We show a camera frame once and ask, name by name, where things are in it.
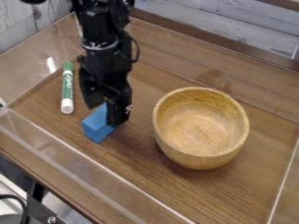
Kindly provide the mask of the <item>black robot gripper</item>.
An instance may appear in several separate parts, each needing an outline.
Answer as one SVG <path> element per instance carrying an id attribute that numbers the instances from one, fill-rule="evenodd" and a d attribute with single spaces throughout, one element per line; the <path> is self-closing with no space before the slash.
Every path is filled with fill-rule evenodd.
<path id="1" fill-rule="evenodd" d="M 78 57 L 79 87 L 88 109 L 107 99 L 107 124 L 116 127 L 130 118 L 132 88 L 127 75 L 132 70 L 132 42 L 119 40 L 110 46 L 82 41 L 87 55 Z"/>

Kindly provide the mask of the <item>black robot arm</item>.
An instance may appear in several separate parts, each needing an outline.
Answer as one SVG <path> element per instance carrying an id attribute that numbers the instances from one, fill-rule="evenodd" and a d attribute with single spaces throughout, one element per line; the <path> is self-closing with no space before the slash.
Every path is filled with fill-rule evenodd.
<path id="1" fill-rule="evenodd" d="M 90 109 L 107 106 L 107 125 L 128 120 L 132 88 L 127 76 L 139 61 L 140 48 L 126 31 L 135 0 L 71 0 L 80 44 L 79 86 Z"/>

